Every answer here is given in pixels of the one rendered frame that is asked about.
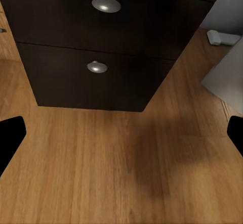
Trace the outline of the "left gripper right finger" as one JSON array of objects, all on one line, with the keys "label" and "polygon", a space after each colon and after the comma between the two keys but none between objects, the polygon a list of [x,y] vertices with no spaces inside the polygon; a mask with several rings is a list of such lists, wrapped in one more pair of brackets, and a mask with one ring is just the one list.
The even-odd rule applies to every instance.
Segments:
[{"label": "left gripper right finger", "polygon": [[243,118],[231,116],[227,134],[243,156]]}]

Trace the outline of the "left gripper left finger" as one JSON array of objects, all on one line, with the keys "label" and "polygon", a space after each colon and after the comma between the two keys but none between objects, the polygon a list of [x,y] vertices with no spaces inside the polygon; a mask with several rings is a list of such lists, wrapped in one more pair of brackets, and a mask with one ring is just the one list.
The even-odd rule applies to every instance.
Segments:
[{"label": "left gripper left finger", "polygon": [[0,176],[26,136],[22,116],[0,121]]}]

